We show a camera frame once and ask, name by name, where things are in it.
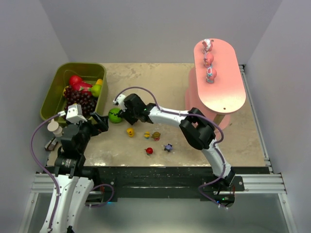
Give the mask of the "red white figurine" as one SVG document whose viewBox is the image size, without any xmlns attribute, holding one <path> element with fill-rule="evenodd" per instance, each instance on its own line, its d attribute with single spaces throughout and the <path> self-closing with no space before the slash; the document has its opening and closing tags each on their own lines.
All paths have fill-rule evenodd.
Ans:
<svg viewBox="0 0 311 233">
<path fill-rule="evenodd" d="M 212 51 L 212 48 L 213 48 L 213 42 L 214 40 L 213 39 L 204 39 L 202 41 L 202 45 L 203 45 L 203 54 L 206 54 L 206 53 L 209 53 Z"/>
</svg>

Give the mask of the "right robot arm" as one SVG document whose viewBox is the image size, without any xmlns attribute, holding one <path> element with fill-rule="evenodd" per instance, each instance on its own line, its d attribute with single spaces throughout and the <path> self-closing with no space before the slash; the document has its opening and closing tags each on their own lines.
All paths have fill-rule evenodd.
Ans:
<svg viewBox="0 0 311 233">
<path fill-rule="evenodd" d="M 137 94 L 128 96 L 119 94 L 113 103 L 121 108 L 120 117 L 131 125 L 141 121 L 178 127 L 188 144 L 201 151 L 206 157 L 216 182 L 222 182 L 226 186 L 231 185 L 235 172 L 218 146 L 224 139 L 224 133 L 199 109 L 192 108 L 189 111 L 167 109 L 159 106 L 156 101 L 145 104 Z"/>
</svg>

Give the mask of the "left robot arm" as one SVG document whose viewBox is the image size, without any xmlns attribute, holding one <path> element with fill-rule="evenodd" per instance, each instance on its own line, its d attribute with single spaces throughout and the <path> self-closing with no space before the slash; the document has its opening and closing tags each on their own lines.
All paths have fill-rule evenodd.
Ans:
<svg viewBox="0 0 311 233">
<path fill-rule="evenodd" d="M 108 117 L 91 113 L 95 124 L 73 114 L 74 123 L 62 128 L 55 120 L 48 124 L 61 143 L 51 172 L 53 193 L 42 233 L 72 233 L 94 184 L 99 179 L 95 168 L 85 168 L 85 150 L 93 136 L 108 131 Z"/>
</svg>

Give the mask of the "pink pig figurine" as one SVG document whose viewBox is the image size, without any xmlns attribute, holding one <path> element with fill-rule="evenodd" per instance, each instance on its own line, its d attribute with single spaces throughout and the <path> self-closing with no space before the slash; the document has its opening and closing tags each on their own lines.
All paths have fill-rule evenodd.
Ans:
<svg viewBox="0 0 311 233">
<path fill-rule="evenodd" d="M 212 66 L 213 61 L 214 61 L 214 56 L 211 52 L 204 53 L 204 66 L 206 68 Z"/>
</svg>

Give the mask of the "pink figurine with blue glasses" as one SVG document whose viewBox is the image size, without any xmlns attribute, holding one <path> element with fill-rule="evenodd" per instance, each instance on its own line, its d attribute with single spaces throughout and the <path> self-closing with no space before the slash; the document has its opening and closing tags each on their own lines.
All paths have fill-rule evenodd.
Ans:
<svg viewBox="0 0 311 233">
<path fill-rule="evenodd" d="M 209 84 L 213 84 L 215 81 L 215 78 L 217 77 L 217 71 L 212 66 L 207 68 L 206 72 L 206 82 Z"/>
</svg>

